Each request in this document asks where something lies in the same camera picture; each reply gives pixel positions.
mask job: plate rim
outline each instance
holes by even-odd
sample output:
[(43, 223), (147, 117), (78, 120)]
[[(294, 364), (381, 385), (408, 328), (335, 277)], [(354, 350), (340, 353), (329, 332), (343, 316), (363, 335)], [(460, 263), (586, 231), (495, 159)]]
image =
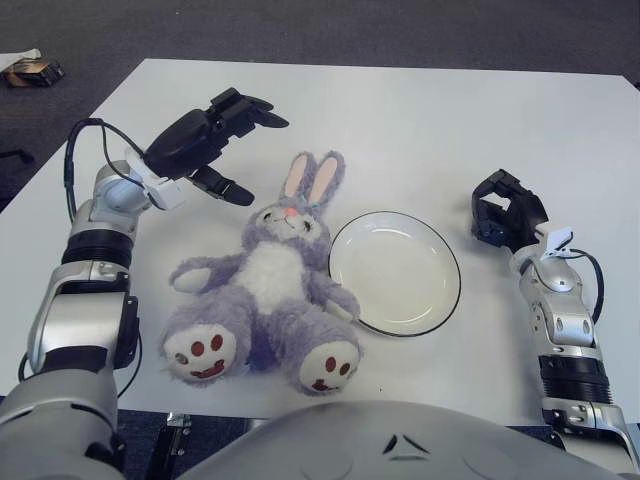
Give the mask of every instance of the plate rim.
[(431, 230), (433, 233), (435, 233), (438, 236), (438, 238), (440, 238), (440, 240), (442, 240), (442, 243), (444, 243), (444, 245), (447, 247), (447, 250), (449, 250), (449, 253), (451, 253), (451, 257), (453, 258), (453, 263), (456, 266), (456, 271), (458, 272), (458, 293), (456, 295), (456, 301), (453, 303), (453, 307), (451, 308), (451, 311), (447, 314), (447, 316), (442, 320), (442, 322), (440, 322), (435, 327), (433, 327), (433, 328), (431, 328), (429, 330), (425, 330), (423, 332), (419, 332), (419, 333), (394, 333), (394, 332), (388, 332), (388, 331), (376, 328), (373, 325), (369, 325), (362, 318), (358, 318), (358, 323), (361, 323), (365, 327), (367, 327), (367, 328), (369, 328), (369, 329), (371, 329), (371, 330), (373, 330), (373, 331), (375, 331), (377, 333), (383, 334), (383, 335), (387, 335), (387, 336), (391, 336), (391, 337), (398, 337), (398, 338), (421, 337), (422, 335), (426, 335), (427, 333), (431, 333), (434, 330), (437, 330), (438, 328), (440, 328), (441, 326), (443, 326), (445, 323), (447, 323), (449, 321), (449, 318), (451, 318), (451, 315), (453, 315), (453, 312), (455, 312), (456, 308), (458, 308), (458, 303), (460, 303), (460, 297), (461, 297), (461, 294), (462, 294), (462, 273), (460, 272), (460, 265), (458, 264), (458, 259), (457, 259), (456, 255), (455, 255), (455, 253), (453, 253), (453, 250), (451, 249), (451, 246), (447, 243), (447, 241), (444, 239), (444, 237), (442, 235), (440, 235), (440, 233), (438, 233), (438, 231), (435, 228), (433, 228), (431, 225), (429, 225), (428, 223), (423, 222), (422, 220), (420, 220), (419, 218), (414, 217), (413, 215), (409, 215), (407, 213), (402, 213), (402, 212), (395, 212), (393, 210), (376, 210), (374, 212), (363, 213), (362, 215), (358, 215), (357, 217), (352, 218), (347, 223), (345, 223), (340, 228), (340, 230), (338, 230), (338, 233), (336, 233), (336, 235), (333, 237), (333, 240), (331, 241), (331, 249), (329, 250), (329, 257), (327, 258), (327, 269), (328, 269), (328, 272), (329, 272), (329, 278), (331, 278), (331, 280), (333, 280), (333, 276), (331, 275), (331, 255), (333, 253), (333, 247), (335, 246), (336, 240), (338, 239), (338, 237), (340, 236), (342, 231), (345, 228), (347, 228), (349, 225), (351, 225), (353, 222), (355, 222), (356, 220), (359, 220), (359, 219), (361, 219), (363, 217), (368, 217), (370, 215), (376, 215), (376, 214), (379, 214), (379, 213), (391, 213), (393, 215), (399, 215), (399, 216), (403, 216), (403, 217), (408, 217), (408, 218), (411, 218), (412, 220), (415, 220), (418, 223), (421, 223), (425, 227), (427, 227), (429, 230)]

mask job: small box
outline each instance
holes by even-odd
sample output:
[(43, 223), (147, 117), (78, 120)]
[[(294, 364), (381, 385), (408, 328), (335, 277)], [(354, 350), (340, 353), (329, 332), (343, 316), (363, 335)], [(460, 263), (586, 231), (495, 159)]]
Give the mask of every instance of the small box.
[(64, 71), (56, 60), (24, 58), (5, 68), (2, 77), (10, 87), (50, 87)]

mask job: stuffed bunny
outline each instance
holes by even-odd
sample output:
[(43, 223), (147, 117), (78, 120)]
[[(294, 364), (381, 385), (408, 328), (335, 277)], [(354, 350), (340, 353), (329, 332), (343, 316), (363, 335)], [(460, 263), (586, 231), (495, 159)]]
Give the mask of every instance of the stuffed bunny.
[(188, 259), (170, 276), (178, 291), (198, 299), (173, 314), (162, 340), (169, 371), (196, 385), (249, 364), (280, 366), (289, 383), (309, 395), (345, 386), (362, 356), (344, 318), (358, 318), (356, 298), (326, 273), (331, 248), (321, 217), (344, 177), (337, 152), (317, 166), (298, 155), (280, 199), (254, 214), (244, 252)]

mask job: bunny ear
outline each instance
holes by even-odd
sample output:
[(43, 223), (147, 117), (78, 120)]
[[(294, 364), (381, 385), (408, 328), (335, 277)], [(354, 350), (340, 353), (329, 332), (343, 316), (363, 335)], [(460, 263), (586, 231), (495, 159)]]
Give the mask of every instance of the bunny ear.
[(320, 164), (309, 194), (311, 206), (326, 207), (344, 178), (344, 159), (338, 152), (329, 152)]
[(313, 182), (316, 173), (316, 161), (313, 155), (308, 152), (302, 152), (291, 163), (289, 176), (280, 198), (306, 197)]

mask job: floor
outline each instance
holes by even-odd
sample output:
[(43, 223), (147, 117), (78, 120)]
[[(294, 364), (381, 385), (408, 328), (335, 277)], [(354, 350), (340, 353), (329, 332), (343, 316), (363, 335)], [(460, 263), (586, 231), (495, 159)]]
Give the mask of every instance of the floor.
[[(67, 76), (51, 89), (0, 86), (0, 209), (146, 57), (561, 71), (640, 81), (638, 0), (3, 0), (0, 51), (37, 47)], [(64, 207), (61, 190), (60, 208)], [(144, 478), (163, 417), (124, 412), (129, 478)], [(196, 453), (240, 435), (202, 419)]]

